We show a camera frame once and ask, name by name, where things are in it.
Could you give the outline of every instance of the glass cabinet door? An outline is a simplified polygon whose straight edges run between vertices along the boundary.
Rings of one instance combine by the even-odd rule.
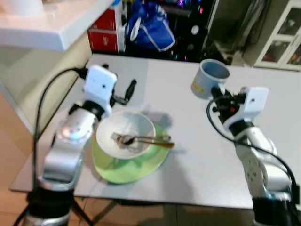
[[[288,41],[274,40],[266,54],[263,56],[262,61],[277,63],[284,54],[289,44],[290,42]]]
[[[301,26],[301,8],[291,8],[278,34],[295,36]]]
[[[288,65],[301,65],[301,44],[287,62]]]

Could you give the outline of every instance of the green plate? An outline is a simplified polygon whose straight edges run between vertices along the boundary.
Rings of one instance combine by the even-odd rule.
[[[166,132],[155,125],[156,136],[166,135]],[[154,172],[165,160],[168,148],[152,145],[147,153],[130,160],[114,159],[104,153],[96,138],[93,140],[93,161],[96,171],[103,179],[124,184],[137,181]]]

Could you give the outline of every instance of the white countertop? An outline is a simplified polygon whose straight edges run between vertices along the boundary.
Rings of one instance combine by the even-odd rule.
[[[118,95],[124,95],[132,78],[137,80],[129,105],[116,105],[114,111],[127,109],[145,113],[167,130],[176,145],[158,170],[126,185],[101,181],[95,173],[89,151],[75,195],[252,208],[243,167],[234,145],[215,132],[206,117],[207,101],[197,98],[190,90],[198,64],[107,55],[93,55],[89,64],[94,63],[108,63],[110,70],[118,74]],[[273,140],[278,154],[287,161],[297,182],[301,182],[300,74],[231,66],[229,71],[228,90],[236,92],[245,85],[269,87],[265,110],[254,123]],[[42,135],[40,160],[51,143],[58,122],[64,118],[67,109],[81,99],[82,85],[83,81],[76,82]],[[31,173],[29,158],[11,189],[30,191]]]
[[[37,16],[0,11],[0,45],[63,51],[69,48],[114,0],[60,0],[44,3]]]

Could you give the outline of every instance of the white cabinet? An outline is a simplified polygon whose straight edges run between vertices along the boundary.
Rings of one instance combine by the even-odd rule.
[[[114,0],[44,2],[44,12],[15,16],[1,11],[0,45],[66,51]]]
[[[301,70],[301,0],[288,1],[282,10],[273,0],[258,43],[243,58],[255,67]]]

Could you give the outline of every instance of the black cable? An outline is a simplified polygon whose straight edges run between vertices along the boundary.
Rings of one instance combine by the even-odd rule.
[[[35,190],[37,188],[37,185],[38,185],[38,179],[37,179],[37,144],[38,144],[38,140],[39,140],[39,137],[40,137],[40,115],[41,115],[42,105],[43,105],[45,96],[47,94],[48,89],[52,85],[52,83],[58,77],[60,77],[62,74],[66,73],[66,72],[69,72],[69,71],[75,71],[78,74],[80,74],[82,72],[81,70],[86,70],[86,69],[79,69],[79,68],[73,67],[73,68],[68,68],[68,69],[65,69],[65,70],[61,71],[60,73],[58,73],[55,77],[53,77],[50,80],[50,82],[47,84],[47,86],[45,87],[45,89],[42,93],[42,96],[41,96],[40,101],[39,101],[38,112],[37,112],[37,117],[36,117],[36,121],[35,121],[35,128],[34,128],[34,134],[33,134],[33,147],[32,147],[33,190]]]
[[[17,220],[14,222],[13,226],[18,226],[21,220],[25,217],[27,211],[29,210],[29,205],[22,211],[22,213],[18,216]]]
[[[279,156],[274,155],[273,153],[271,153],[271,152],[269,152],[269,151],[267,151],[267,150],[264,150],[264,149],[262,149],[262,148],[260,148],[260,147],[256,147],[256,146],[254,146],[254,145],[248,145],[248,144],[242,143],[242,142],[240,142],[240,141],[234,140],[234,139],[232,139],[232,138],[226,136],[225,134],[223,134],[223,133],[217,128],[217,126],[215,125],[215,123],[213,122],[213,120],[212,120],[212,118],[211,118],[210,108],[211,108],[211,105],[212,105],[214,102],[216,102],[216,101],[218,101],[218,100],[220,100],[220,99],[234,99],[234,98],[231,97],[231,96],[220,96],[220,97],[217,97],[217,98],[211,100],[211,101],[208,103],[207,108],[206,108],[206,114],[207,114],[207,118],[208,118],[210,124],[213,126],[213,128],[216,130],[216,132],[218,132],[218,133],[219,133],[223,138],[225,138],[226,140],[228,140],[228,141],[230,141],[230,142],[232,142],[232,143],[234,143],[234,144],[236,144],[236,145],[242,145],[242,146],[246,146],[246,147],[252,147],[252,148],[255,148],[256,150],[260,150],[260,151],[262,151],[262,152],[264,152],[264,153],[266,153],[266,154],[269,154],[269,155],[273,156],[273,157],[276,158],[279,162],[281,162],[281,163],[283,164],[283,166],[286,168],[287,174],[288,174],[289,177],[291,178],[291,181],[292,181],[292,191],[291,191],[291,196],[292,196],[292,200],[294,201],[294,194],[295,194],[295,192],[296,192],[296,191],[294,191],[294,189],[299,189],[299,186],[298,186],[297,183],[296,183],[296,179],[295,179],[295,176],[294,176],[292,170],[290,169],[290,167],[286,164],[286,162],[285,162],[283,159],[281,159]],[[299,226],[301,226],[301,222],[299,221],[299,218],[298,218],[298,211],[297,211],[297,208],[295,207],[295,205],[293,206],[293,211],[294,211],[294,216],[296,217],[295,220],[297,221],[297,224],[298,224]]]

